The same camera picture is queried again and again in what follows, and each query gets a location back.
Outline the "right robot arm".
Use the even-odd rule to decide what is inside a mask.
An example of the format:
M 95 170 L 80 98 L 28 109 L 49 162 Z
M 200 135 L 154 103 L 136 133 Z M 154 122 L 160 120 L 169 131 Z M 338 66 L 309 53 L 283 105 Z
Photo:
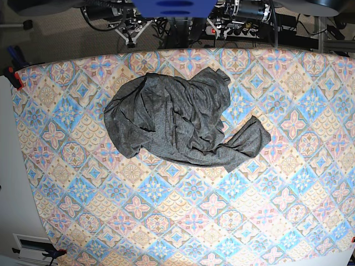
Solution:
M 130 1 L 84 1 L 80 12 L 87 25 L 99 32 L 129 28 L 137 22 Z

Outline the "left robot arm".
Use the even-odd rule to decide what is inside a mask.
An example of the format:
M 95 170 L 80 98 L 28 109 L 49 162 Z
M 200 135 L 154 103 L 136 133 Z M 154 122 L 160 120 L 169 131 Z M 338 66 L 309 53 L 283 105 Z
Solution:
M 222 25 L 233 29 L 256 22 L 267 22 L 272 14 L 271 6 L 263 1 L 225 1 L 222 10 Z

